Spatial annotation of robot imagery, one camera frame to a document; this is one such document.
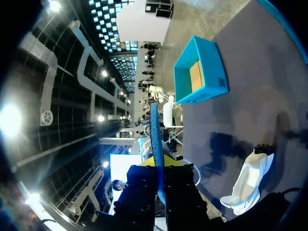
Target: cardboard box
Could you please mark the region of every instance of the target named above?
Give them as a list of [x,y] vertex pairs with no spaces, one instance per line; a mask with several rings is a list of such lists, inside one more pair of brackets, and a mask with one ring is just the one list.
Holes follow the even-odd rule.
[[229,91],[225,71],[212,41],[193,36],[174,65],[177,103],[195,104]]
[[192,92],[204,86],[204,79],[200,61],[198,60],[189,70],[191,75]]

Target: gray floor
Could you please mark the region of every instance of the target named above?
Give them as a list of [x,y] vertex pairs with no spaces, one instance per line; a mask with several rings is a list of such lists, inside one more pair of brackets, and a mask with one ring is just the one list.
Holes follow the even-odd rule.
[[[173,66],[189,39],[199,36],[212,40],[214,36],[249,2],[249,0],[175,0],[174,14],[163,47],[156,50],[155,80],[168,95],[174,95]],[[176,123],[180,123],[181,110],[175,110]],[[221,213],[207,202],[208,216]]]
[[[219,198],[231,194],[254,145],[276,146],[272,167],[260,185],[261,199],[302,187],[308,174],[308,66],[290,36],[257,1],[222,30],[248,2],[175,1],[155,67],[157,84],[173,94],[173,66],[190,37],[215,36],[230,92],[183,105],[183,155],[205,171],[198,188],[228,219],[234,214]],[[181,113],[175,112],[177,123]],[[290,132],[297,136],[290,137]],[[288,196],[295,199],[295,194]]]

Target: blue foam stick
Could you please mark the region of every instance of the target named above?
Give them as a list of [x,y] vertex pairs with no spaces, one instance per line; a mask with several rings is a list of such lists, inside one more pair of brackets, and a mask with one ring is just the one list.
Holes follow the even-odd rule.
[[158,197],[159,199],[166,204],[165,192],[164,192],[164,153],[162,138],[160,134],[160,125],[159,125],[159,112],[158,112],[158,103],[151,104],[151,113],[150,113],[150,137],[152,143],[152,151],[155,161],[155,166],[157,169],[158,177]]

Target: white chair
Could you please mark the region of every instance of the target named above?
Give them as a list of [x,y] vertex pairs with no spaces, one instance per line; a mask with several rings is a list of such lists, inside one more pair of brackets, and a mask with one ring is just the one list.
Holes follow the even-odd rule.
[[164,90],[162,87],[158,87],[158,86],[153,86],[151,85],[149,87],[149,92],[151,94],[151,96],[153,97],[154,100],[159,101],[160,103],[162,103],[164,101],[165,95],[164,95]]
[[259,200],[259,184],[268,172],[274,153],[253,152],[245,159],[241,173],[233,187],[232,195],[220,199],[222,205],[233,209],[235,215],[241,215],[251,209]]
[[172,110],[173,110],[173,100],[174,97],[172,95],[169,96],[169,100],[163,107],[163,123],[166,128],[175,128],[175,131],[169,131],[170,138],[167,142],[170,142],[174,139],[179,144],[183,145],[181,141],[177,138],[183,132],[183,126],[173,126],[172,124]]

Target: concrete floor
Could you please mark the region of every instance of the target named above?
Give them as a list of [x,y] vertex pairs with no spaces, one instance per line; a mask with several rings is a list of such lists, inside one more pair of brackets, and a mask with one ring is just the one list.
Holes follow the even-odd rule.
[[[155,81],[167,95],[174,95],[173,66],[190,38],[195,35],[208,40],[214,36],[249,2],[249,0],[174,0],[174,13],[164,44],[156,50]],[[176,109],[176,124],[182,111]],[[209,218],[221,213],[205,196]]]

